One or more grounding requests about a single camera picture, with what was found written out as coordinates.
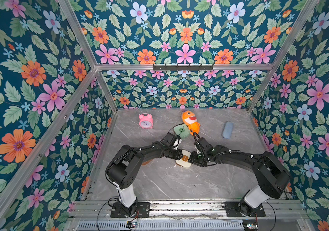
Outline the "cream clipper case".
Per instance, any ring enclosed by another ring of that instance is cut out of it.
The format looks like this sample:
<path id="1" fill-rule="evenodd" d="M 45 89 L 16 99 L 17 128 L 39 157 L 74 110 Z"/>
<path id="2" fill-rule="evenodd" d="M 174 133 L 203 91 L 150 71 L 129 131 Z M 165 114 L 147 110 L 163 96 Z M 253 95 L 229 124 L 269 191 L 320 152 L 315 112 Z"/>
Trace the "cream clipper case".
<path id="1" fill-rule="evenodd" d="M 191 167 L 191 163 L 189 162 L 189 158 L 191 156 L 191 152 L 186 151 L 186 150 L 182 150 L 182 158 L 180 160 L 176 160 L 176 164 L 184 167 L 184 168 L 190 168 Z"/>

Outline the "green clipper case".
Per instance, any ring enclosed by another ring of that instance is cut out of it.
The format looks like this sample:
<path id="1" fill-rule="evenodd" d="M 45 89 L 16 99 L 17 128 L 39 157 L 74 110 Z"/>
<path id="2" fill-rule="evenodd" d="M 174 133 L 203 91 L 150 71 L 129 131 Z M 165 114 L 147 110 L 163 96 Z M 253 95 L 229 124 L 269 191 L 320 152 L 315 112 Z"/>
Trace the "green clipper case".
<path id="1" fill-rule="evenodd" d="M 181 139 L 185 139 L 190 136 L 190 130 L 185 124 L 176 125 L 173 130 Z"/>

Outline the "brown clipper case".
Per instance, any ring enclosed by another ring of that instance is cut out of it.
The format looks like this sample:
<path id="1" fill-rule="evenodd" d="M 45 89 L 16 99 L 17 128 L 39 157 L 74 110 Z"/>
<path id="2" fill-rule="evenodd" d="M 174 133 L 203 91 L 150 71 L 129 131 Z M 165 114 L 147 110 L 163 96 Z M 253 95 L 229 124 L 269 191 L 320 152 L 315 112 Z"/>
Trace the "brown clipper case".
<path id="1" fill-rule="evenodd" d="M 148 161 L 142 163 L 142 166 L 145 166 L 145 165 L 149 164 L 150 162 L 152 162 L 152 160 L 148 160 Z"/>

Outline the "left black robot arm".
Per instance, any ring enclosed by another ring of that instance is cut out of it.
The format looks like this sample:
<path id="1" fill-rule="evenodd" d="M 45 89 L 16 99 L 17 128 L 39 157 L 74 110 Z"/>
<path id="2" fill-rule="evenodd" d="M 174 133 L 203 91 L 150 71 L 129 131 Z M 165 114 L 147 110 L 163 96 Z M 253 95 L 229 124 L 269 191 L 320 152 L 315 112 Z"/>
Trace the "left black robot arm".
<path id="1" fill-rule="evenodd" d="M 181 139 L 175 141 L 155 141 L 144 147 L 123 145 L 105 170 L 109 183 L 116 187 L 118 208 L 127 217 L 134 216 L 138 209 L 138 199 L 134 193 L 133 182 L 143 163 L 163 157 L 180 160 L 182 151 L 178 148 Z"/>

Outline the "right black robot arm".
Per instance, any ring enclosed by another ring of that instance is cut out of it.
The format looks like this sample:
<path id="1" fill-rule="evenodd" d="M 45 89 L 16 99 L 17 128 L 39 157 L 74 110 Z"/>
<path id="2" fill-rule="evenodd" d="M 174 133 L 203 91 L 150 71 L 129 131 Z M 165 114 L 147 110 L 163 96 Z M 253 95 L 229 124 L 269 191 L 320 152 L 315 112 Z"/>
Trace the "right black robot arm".
<path id="1" fill-rule="evenodd" d="M 193 151 L 188 159 L 193 165 L 210 167 L 227 164 L 254 173 L 258 185 L 246 192 L 237 204 L 236 211 L 245 217 L 251 216 L 267 200 L 279 199 L 291 181 L 289 171 L 271 152 L 250 154 L 222 145 L 213 147 L 204 138 L 196 141 L 194 146 L 196 151 Z"/>

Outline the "blue closed case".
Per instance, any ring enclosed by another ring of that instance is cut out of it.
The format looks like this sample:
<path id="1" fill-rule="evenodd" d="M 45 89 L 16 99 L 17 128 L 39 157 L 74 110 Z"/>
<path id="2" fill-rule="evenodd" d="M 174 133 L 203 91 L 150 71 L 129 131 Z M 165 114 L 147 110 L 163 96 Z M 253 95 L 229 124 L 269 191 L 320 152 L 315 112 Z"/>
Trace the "blue closed case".
<path id="1" fill-rule="evenodd" d="M 233 132 L 233 123 L 230 121 L 227 121 L 224 125 L 222 137 L 224 139 L 230 139 L 232 136 L 232 132 Z"/>

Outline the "orange shark plush toy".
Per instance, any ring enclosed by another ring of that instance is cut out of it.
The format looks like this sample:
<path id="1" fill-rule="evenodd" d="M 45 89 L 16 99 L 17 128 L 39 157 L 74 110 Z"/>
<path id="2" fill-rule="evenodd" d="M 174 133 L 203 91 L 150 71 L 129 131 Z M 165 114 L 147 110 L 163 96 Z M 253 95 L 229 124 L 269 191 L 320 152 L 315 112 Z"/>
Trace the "orange shark plush toy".
<path id="1" fill-rule="evenodd" d="M 191 135 L 194 135 L 194 133 L 199 134 L 201 125 L 193 112 L 185 111 L 182 113 L 181 118 L 183 123 L 188 127 Z"/>

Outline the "pink alarm clock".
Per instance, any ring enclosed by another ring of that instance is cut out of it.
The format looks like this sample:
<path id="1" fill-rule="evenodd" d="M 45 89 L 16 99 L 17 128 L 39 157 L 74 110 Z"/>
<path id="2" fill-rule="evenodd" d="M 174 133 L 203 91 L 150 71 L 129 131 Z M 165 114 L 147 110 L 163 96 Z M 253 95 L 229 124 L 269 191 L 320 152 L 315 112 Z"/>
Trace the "pink alarm clock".
<path id="1" fill-rule="evenodd" d="M 153 116 L 151 114 L 143 113 L 138 116 L 139 126 L 143 129 L 152 129 L 154 125 Z"/>

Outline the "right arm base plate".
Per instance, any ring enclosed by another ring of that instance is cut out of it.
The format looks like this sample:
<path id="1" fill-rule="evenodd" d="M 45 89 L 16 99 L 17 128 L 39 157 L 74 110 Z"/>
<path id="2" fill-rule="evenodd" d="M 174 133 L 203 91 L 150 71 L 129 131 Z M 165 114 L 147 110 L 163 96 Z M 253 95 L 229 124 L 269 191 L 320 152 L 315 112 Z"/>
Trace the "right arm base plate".
<path id="1" fill-rule="evenodd" d="M 257 208 L 252 208 L 246 203 L 240 202 L 225 202 L 223 208 L 226 211 L 227 217 L 265 217 L 266 213 L 262 205 Z"/>

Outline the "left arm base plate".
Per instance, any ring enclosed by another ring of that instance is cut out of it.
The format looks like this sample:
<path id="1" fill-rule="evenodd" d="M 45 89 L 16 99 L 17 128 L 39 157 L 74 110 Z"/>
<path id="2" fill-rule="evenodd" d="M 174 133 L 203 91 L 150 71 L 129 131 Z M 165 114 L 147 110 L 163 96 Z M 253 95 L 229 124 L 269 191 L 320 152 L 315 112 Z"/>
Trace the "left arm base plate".
<path id="1" fill-rule="evenodd" d="M 111 218 L 148 218 L 151 204 L 149 202 L 135 202 L 127 208 L 119 202 L 112 206 Z"/>

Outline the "black wall hook rail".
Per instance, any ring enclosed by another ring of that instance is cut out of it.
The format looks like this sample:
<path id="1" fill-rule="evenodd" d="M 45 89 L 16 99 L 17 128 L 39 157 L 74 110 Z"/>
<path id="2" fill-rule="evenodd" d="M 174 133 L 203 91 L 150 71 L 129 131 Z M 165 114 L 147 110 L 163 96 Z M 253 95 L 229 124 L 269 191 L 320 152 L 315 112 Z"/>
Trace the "black wall hook rail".
<path id="1" fill-rule="evenodd" d="M 213 70 L 214 66 L 208 64 L 154 64 L 153 71 L 209 71 Z"/>

